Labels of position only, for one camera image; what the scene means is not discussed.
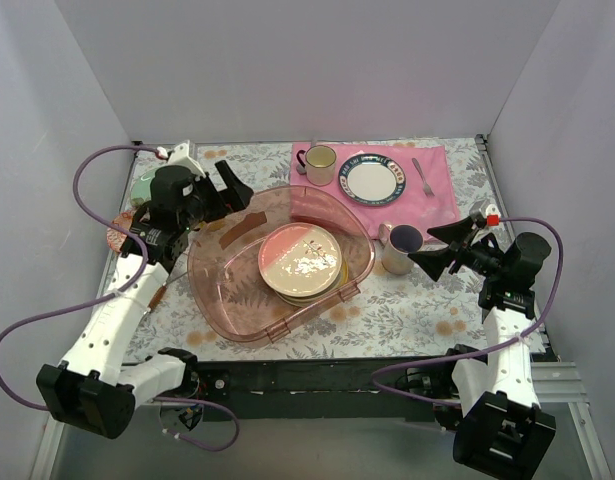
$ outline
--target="plastic tub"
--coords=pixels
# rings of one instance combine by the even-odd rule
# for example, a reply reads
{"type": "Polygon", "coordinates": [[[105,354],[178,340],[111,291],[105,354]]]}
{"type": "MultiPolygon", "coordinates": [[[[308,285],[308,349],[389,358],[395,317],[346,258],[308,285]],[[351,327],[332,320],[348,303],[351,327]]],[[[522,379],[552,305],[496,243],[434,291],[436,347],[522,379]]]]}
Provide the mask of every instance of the plastic tub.
{"type": "Polygon", "coordinates": [[[260,347],[358,294],[375,256],[367,231],[342,203],[315,188],[287,186],[257,193],[246,210],[205,226],[192,240],[187,267],[196,303],[216,333],[260,347]],[[258,270],[263,240],[293,222],[331,232],[349,269],[347,283],[303,308],[284,302],[258,270]]]}

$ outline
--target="mug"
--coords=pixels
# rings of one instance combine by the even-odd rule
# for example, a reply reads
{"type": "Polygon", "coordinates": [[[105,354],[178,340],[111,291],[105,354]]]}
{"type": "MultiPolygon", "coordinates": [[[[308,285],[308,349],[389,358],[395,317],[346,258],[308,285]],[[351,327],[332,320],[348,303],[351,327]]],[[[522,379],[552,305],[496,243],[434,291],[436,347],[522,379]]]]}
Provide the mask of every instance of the mug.
{"type": "Polygon", "coordinates": [[[336,152],[332,148],[325,145],[316,145],[307,151],[298,151],[296,159],[300,163],[298,173],[307,174],[307,180],[314,185],[322,187],[330,184],[334,179],[336,152]]]}
{"type": "Polygon", "coordinates": [[[381,223],[378,227],[378,239],[385,247],[382,264],[394,275],[405,275],[414,266],[408,255],[415,253],[423,246],[423,234],[411,225],[393,226],[381,223]]]}

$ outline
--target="mug handle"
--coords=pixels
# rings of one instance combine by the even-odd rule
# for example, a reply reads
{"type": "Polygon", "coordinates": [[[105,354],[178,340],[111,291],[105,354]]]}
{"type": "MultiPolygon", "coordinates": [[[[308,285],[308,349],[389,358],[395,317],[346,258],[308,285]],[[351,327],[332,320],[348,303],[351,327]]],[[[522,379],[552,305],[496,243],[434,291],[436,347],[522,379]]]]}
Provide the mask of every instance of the mug handle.
{"type": "Polygon", "coordinates": [[[391,223],[381,223],[378,227],[378,240],[383,244],[383,247],[389,243],[389,235],[394,226],[391,223]]]}

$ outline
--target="white wall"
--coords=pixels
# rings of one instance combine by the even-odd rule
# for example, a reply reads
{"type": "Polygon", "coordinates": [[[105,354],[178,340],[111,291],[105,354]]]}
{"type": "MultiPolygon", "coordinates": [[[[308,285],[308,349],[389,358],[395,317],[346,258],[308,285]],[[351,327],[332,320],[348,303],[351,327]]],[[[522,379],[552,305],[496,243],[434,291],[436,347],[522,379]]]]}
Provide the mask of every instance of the white wall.
{"type": "MultiPolygon", "coordinates": [[[[0,331],[96,294],[105,230],[74,203],[72,176],[87,154],[127,141],[55,4],[1,0],[0,331]]],[[[130,158],[110,157],[85,174],[84,191],[113,218],[130,158]]],[[[5,340],[0,365],[18,393],[41,401],[36,373],[60,360],[88,316],[49,320],[5,340]]],[[[45,418],[0,391],[0,478],[27,478],[45,418]]]]}
{"type": "MultiPolygon", "coordinates": [[[[560,3],[491,147],[510,212],[553,222],[564,239],[548,331],[578,364],[615,478],[615,0],[560,3]]],[[[553,263],[544,270],[543,301],[553,263]]]]}
{"type": "Polygon", "coordinates": [[[56,0],[132,139],[488,133],[558,0],[56,0]]]}

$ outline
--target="gray floor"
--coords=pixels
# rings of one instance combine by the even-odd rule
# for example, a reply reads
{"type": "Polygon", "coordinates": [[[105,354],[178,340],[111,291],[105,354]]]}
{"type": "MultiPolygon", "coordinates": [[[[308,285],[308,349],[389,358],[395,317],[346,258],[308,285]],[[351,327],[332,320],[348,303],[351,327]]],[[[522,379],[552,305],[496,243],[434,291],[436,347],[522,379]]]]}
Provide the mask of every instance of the gray floor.
{"type": "MultiPolygon", "coordinates": [[[[558,431],[536,480],[590,479],[567,405],[545,405],[558,431]]],[[[448,479],[489,478],[452,460],[453,435],[399,419],[249,420],[229,450],[213,454],[163,435],[158,408],[136,411],[107,440],[67,427],[53,479],[448,479]]],[[[231,424],[201,424],[194,435],[219,443],[231,424]]]]}

